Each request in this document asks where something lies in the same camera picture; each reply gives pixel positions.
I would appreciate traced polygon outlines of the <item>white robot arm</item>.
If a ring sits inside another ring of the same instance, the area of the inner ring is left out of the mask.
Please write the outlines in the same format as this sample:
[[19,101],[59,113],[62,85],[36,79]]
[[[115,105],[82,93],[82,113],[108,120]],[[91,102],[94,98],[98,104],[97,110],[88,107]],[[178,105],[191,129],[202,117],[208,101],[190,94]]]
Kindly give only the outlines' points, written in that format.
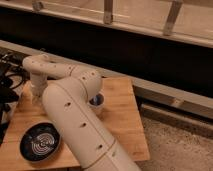
[[100,92],[100,73],[76,64],[53,63],[42,54],[26,57],[32,94],[84,171],[141,171],[106,129],[88,102]]

